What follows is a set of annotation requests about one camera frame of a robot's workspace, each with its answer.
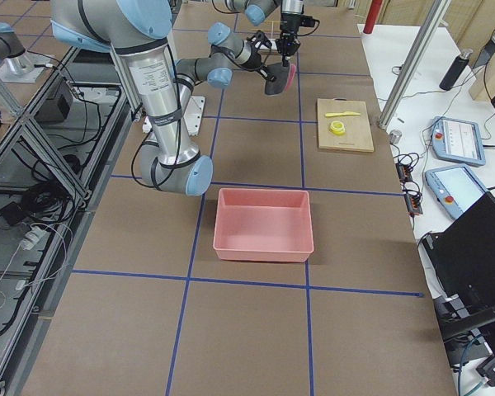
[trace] black monitor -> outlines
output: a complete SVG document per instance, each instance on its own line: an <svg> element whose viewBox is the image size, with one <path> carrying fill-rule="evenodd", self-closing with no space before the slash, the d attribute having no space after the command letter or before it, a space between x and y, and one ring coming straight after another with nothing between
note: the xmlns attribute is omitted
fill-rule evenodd
<svg viewBox="0 0 495 396"><path fill-rule="evenodd" d="M495 197L487 192L433 241L432 262L445 292L470 313L495 305ZM479 329L495 355L495 323Z"/></svg>

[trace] red object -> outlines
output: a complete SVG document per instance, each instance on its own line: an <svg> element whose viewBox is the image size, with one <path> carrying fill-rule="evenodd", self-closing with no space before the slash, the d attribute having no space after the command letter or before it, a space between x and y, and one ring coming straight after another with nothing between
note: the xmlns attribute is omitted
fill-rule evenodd
<svg viewBox="0 0 495 396"><path fill-rule="evenodd" d="M222 260L304 262L314 251L308 192L222 188L213 248Z"/></svg>
<svg viewBox="0 0 495 396"><path fill-rule="evenodd" d="M363 29L363 33L366 33L367 35L372 33L372 30L374 29L374 25L378 20L378 15L380 14L382 3L383 0L372 0L369 9L369 15L367 15L366 17L365 29Z"/></svg>

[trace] black cylinder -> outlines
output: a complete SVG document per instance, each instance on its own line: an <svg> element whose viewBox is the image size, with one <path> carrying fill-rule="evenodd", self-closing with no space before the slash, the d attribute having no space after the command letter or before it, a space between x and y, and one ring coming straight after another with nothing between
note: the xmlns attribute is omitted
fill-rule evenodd
<svg viewBox="0 0 495 396"><path fill-rule="evenodd" d="M462 54L460 54L455 58L455 60L449 67L449 70L447 70L447 73L440 82L440 89L443 89L444 91L449 91L455 85L456 81L459 79L465 67L468 65L469 56L471 55L472 52L473 52L472 50L466 49L462 51Z"/></svg>

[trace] white desk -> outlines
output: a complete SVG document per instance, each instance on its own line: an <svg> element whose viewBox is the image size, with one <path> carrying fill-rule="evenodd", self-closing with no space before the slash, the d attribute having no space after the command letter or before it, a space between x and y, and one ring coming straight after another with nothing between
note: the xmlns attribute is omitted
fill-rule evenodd
<svg viewBox="0 0 495 396"><path fill-rule="evenodd" d="M397 76L392 73L392 67L401 65L411 45L418 33L415 26L376 26L371 35L362 35L362 42L365 48L370 74L374 79L376 94L379 98L379 105L383 108L385 101L396 81ZM417 72L409 85L405 96L410 96L415 92L427 92L439 90L438 84L450 67L453 58L459 54L455 42L451 38L446 28L439 28L422 62L417 68ZM472 76L472 72L467 68L459 78L456 85L462 83L465 78ZM483 125L495 112L493 106L488 102L473 101L469 95L469 88L474 83L475 78L465 80L466 84L460 88L454 88L449 92L428 93L417 95L412 98L403 99L397 109L397 113L390 122L387 131L399 129L403 132L403 137L398 144L401 153L423 153L425 145L422 140L422 130L431 125L431 121L436 116L443 116L446 108L451 103L453 97L460 93L453 101L451 108L445 116L461 120L471 120L477 122L481 128L483 137L487 134ZM484 140L485 144L495 144L495 116L486 124L491 132L492 138ZM428 139L429 130L425 133ZM486 165L483 167L473 167L474 173L485 184L486 187L495 186L495 150L486 150ZM429 150L427 163L425 159L420 160L412 177L418 182L423 190L422 209L423 215L416 217L414 236L419 239L429 231L440 232L452 223L452 219L436 201L432 192L424 186L422 173L425 170L446 167L452 163L437 159L432 149ZM420 252L422 263L426 269L428 285L433 294L437 297L441 288L437 285L436 276L432 265L424 252ZM468 392L480 381L480 376L475 371L475 367L480 361L470 362L462 372L462 394ZM484 386L476 393L479 396L495 396L495 388Z"/></svg>

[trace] wooden board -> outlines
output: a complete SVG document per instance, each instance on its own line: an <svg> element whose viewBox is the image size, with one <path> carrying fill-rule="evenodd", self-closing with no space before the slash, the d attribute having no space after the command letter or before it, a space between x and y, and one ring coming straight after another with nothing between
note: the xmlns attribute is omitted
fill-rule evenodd
<svg viewBox="0 0 495 396"><path fill-rule="evenodd" d="M341 113L355 111L361 115L344 115L325 117L326 113ZM336 136L330 129L332 121L341 121L346 133ZM338 101L335 99L317 100L318 146L320 149L374 152L372 134L370 133L369 117L366 104L363 101Z"/></svg>

